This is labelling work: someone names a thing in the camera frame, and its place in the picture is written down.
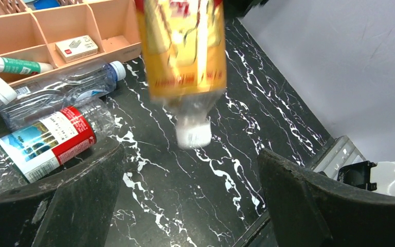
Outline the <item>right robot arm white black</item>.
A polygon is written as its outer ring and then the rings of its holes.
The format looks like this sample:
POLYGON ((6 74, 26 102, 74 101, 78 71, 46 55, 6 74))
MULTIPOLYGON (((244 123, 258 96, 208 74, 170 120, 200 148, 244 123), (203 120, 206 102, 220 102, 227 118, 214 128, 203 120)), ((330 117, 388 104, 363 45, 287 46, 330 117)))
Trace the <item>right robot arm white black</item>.
POLYGON ((337 181, 395 197, 395 162, 363 161, 339 169, 337 181))

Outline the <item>gold red tea bottle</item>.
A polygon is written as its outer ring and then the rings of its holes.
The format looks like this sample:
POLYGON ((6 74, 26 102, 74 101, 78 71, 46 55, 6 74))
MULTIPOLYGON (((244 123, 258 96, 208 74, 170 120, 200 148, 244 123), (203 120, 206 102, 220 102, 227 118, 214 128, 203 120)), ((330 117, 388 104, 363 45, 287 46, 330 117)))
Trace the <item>gold red tea bottle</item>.
POLYGON ((227 88, 222 1, 136 1, 151 99, 176 117, 177 144, 210 144, 208 114, 227 88))

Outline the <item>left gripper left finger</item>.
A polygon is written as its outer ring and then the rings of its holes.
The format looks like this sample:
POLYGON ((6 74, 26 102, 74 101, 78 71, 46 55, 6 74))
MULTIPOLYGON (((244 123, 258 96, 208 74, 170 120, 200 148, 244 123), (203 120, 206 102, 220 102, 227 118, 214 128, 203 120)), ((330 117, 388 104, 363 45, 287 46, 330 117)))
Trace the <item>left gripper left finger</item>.
POLYGON ((0 246, 104 246, 125 166, 102 142, 85 161, 0 194, 0 246))

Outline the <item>clear bottle red blue label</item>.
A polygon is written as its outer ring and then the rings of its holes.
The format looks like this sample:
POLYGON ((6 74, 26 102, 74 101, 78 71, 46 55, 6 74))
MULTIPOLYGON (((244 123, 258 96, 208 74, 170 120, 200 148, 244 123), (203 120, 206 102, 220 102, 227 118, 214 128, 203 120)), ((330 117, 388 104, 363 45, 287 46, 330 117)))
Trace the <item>clear bottle red blue label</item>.
POLYGON ((112 134, 115 120, 94 99, 65 107, 0 138, 0 194, 34 183, 112 134))

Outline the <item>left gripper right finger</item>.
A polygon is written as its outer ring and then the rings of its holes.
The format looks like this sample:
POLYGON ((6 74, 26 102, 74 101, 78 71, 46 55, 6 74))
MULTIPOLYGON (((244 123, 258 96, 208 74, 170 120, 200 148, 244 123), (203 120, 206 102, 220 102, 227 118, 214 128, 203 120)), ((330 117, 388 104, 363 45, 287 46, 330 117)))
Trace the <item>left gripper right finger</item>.
POLYGON ((257 160, 279 246, 395 246, 395 197, 335 181, 269 149, 257 160))

